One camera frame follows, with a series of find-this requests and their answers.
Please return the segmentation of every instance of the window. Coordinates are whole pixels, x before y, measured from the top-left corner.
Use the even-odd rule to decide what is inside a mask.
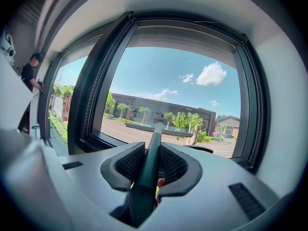
[[[162,141],[232,157],[241,116],[234,52],[234,46],[200,31],[138,27],[116,67],[101,133],[126,143],[144,141],[147,148],[152,133],[130,124],[189,134],[199,129],[196,141],[171,135]]]
[[[49,102],[50,141],[58,156],[68,155],[67,123],[75,84],[87,57],[59,69]]]

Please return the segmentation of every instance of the gray building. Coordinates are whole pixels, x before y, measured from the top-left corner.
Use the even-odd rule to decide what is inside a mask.
[[[218,127],[220,126],[220,124],[224,123],[227,124],[227,127],[225,128],[223,133],[237,137],[240,127],[240,118],[232,115],[226,116],[218,120]]]
[[[136,122],[142,122],[143,114],[140,114],[140,107],[148,107],[151,112],[145,116],[144,123],[156,126],[161,124],[161,127],[167,126],[167,121],[164,119],[164,114],[172,112],[177,115],[178,112],[184,112],[186,115],[188,112],[198,113],[203,119],[203,130],[207,132],[209,136],[213,135],[216,113],[202,108],[193,108],[184,105],[178,105],[174,103],[167,103],[163,101],[157,101],[152,99],[127,96],[122,94],[113,93],[112,97],[115,99],[115,108],[112,114],[115,117],[120,117],[121,111],[117,109],[120,103],[128,105],[128,110],[122,115],[127,120],[133,120]],[[174,129],[172,122],[169,124],[170,129]]]

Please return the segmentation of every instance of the sky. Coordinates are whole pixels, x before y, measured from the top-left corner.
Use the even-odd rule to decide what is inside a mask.
[[[86,57],[62,67],[55,84],[75,85]],[[204,108],[217,115],[238,116],[240,87],[236,69],[215,59],[159,47],[126,48],[110,91]]]

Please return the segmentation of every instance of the white cloud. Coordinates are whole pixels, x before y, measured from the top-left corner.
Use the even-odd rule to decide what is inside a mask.
[[[227,76],[227,72],[222,70],[218,62],[205,66],[202,73],[197,78],[197,84],[208,86],[218,85]]]
[[[218,105],[218,102],[216,102],[215,100],[210,101],[209,103],[210,103],[213,107],[215,107],[215,106]]]
[[[183,79],[183,82],[185,83],[191,82],[193,78],[193,74],[188,74],[188,75],[182,76],[181,78]]]
[[[146,98],[156,99],[156,100],[165,100],[168,94],[179,95],[177,90],[171,91],[169,88],[163,89],[160,93],[154,95],[147,95]]]

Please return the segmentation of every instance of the red banner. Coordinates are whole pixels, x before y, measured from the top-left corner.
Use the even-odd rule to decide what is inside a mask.
[[[64,112],[63,112],[63,121],[68,121],[68,113],[69,113],[69,108],[71,106],[71,100],[72,100],[72,95],[66,95]]]

